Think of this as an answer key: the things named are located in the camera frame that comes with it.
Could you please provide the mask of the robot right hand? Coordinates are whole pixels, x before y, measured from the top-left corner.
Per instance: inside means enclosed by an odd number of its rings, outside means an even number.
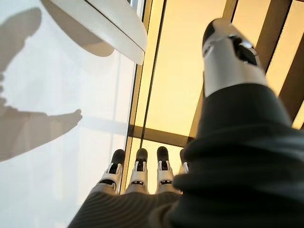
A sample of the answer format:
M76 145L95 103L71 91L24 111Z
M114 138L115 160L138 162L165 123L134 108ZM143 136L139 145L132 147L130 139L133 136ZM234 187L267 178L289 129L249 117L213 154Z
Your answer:
M114 152L72 228L301 228L304 133L292 128L268 87L253 45L227 20L211 21L202 43L202 113L174 176L157 150L157 191L147 190L147 150L136 154L118 194L125 151Z

